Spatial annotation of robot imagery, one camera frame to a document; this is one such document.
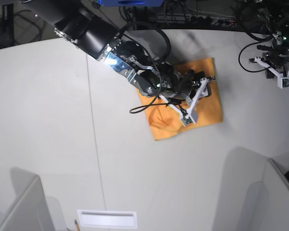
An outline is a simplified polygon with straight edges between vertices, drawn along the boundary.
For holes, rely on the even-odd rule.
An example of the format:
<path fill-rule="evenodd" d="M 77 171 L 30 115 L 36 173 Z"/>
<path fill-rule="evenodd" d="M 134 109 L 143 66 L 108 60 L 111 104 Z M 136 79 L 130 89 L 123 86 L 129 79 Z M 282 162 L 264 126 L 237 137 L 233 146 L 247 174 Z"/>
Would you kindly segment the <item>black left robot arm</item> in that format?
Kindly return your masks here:
<path fill-rule="evenodd" d="M 257 44 L 261 57 L 253 60 L 263 67 L 267 79 L 289 82 L 289 0 L 255 0 L 258 16 L 265 22 L 270 45 Z"/>

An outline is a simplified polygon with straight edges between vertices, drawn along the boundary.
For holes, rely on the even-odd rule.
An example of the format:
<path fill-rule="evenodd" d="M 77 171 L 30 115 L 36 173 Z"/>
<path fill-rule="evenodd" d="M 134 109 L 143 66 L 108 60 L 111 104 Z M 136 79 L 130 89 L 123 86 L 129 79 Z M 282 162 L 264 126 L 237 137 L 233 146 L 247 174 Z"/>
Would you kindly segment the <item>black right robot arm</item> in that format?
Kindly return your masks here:
<path fill-rule="evenodd" d="M 92 58 L 103 61 L 147 97 L 163 95 L 175 100 L 192 99 L 199 90 L 208 97 L 209 79 L 203 72 L 181 74 L 165 60 L 171 52 L 168 36 L 159 28 L 143 23 L 159 33 L 166 43 L 161 57 L 154 59 L 138 42 L 123 40 L 134 24 L 117 29 L 93 14 L 79 0 L 23 0 L 21 4 L 54 27 L 55 33 Z"/>

